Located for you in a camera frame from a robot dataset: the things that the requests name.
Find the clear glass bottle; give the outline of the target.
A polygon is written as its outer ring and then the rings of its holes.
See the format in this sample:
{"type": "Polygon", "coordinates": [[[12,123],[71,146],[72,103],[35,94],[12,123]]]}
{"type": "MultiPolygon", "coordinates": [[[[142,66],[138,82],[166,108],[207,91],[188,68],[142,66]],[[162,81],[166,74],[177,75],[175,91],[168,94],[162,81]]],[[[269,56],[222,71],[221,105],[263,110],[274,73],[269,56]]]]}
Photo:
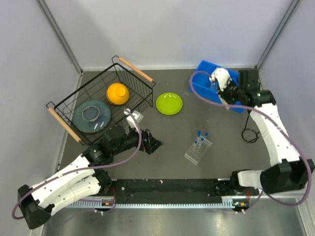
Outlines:
{"type": "Polygon", "coordinates": [[[210,82],[209,88],[214,90],[214,91],[217,91],[218,86],[219,86],[218,82],[210,82]]]}

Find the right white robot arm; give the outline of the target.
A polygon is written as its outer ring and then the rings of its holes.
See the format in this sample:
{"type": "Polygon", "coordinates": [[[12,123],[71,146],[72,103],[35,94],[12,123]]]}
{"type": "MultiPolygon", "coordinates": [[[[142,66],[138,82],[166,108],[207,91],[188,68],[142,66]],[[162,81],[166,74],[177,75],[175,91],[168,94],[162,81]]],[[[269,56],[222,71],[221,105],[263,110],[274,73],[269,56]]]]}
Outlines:
{"type": "Polygon", "coordinates": [[[270,157],[271,167],[264,171],[233,172],[230,190],[240,195],[248,187],[262,189],[267,194],[303,189],[315,165],[311,159],[303,162],[287,139],[276,100],[269,90],[261,89],[258,71],[240,70],[238,82],[234,82],[227,69],[218,67],[212,73],[212,80],[218,82],[221,101],[232,107],[240,102],[242,109],[251,108],[249,116],[257,125],[270,157]]]}

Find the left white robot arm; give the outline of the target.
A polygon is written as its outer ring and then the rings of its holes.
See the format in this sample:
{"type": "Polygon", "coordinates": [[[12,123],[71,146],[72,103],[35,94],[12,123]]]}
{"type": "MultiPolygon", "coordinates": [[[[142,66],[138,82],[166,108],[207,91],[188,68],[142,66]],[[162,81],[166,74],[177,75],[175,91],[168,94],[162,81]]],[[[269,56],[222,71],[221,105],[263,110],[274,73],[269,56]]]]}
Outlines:
{"type": "Polygon", "coordinates": [[[64,207],[82,198],[106,195],[111,191],[112,180],[105,168],[116,166],[114,156],[135,148],[152,154],[161,145],[150,130],[113,126],[100,141],[89,146],[69,165],[33,186],[18,189],[18,207],[29,229],[36,229],[64,207]]]}

